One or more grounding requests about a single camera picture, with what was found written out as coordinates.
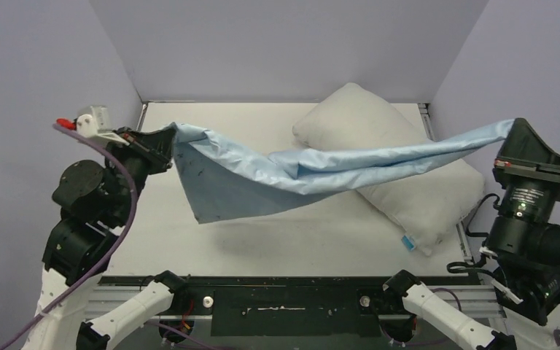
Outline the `light blue pillowcase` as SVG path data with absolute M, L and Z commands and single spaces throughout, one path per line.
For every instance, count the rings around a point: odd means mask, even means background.
M 462 133 L 432 146 L 410 146 L 437 166 L 459 160 L 507 138 L 512 120 Z M 391 157 L 382 150 L 297 149 L 263 155 L 216 131 L 171 123 L 173 158 L 182 188 L 198 223 L 277 214 L 338 193 L 391 182 L 381 170 Z

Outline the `white pillow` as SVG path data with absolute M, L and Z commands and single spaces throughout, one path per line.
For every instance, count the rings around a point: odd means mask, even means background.
M 348 83 L 292 127 L 294 137 L 321 151 L 386 150 L 381 170 L 395 179 L 361 187 L 358 193 L 400 226 L 409 244 L 430 256 L 483 197 L 483 175 L 464 160 L 437 166 L 410 146 L 432 146 L 423 130 L 388 101 Z

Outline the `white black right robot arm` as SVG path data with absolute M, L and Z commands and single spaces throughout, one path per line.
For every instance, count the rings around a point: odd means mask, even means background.
M 462 349 L 560 349 L 560 225 L 549 222 L 560 202 L 560 155 L 524 118 L 502 127 L 507 135 L 493 169 L 505 192 L 497 217 L 480 261 L 448 270 L 480 273 L 487 260 L 497 262 L 491 282 L 510 334 L 475 321 L 404 270 L 383 284 L 384 306 L 423 319 Z

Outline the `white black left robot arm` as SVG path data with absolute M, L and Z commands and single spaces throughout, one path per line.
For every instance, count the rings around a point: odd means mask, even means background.
M 163 271 L 109 313 L 85 318 L 92 291 L 133 224 L 147 178 L 171 166 L 175 134 L 118 129 L 98 146 L 104 163 L 80 160 L 63 172 L 52 195 L 61 219 L 42 255 L 42 288 L 25 349 L 113 349 L 152 317 L 191 305 L 186 280 Z

